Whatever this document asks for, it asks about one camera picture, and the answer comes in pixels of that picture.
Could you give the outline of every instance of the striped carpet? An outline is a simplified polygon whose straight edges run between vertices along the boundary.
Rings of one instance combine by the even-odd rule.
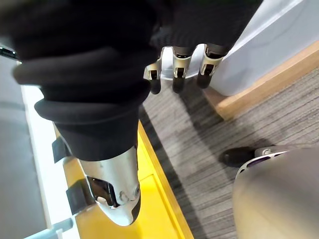
[[[224,122],[189,81],[177,95],[162,82],[141,121],[196,239],[235,239],[231,192],[237,170],[218,162],[240,146],[319,141],[319,69],[237,119]]]

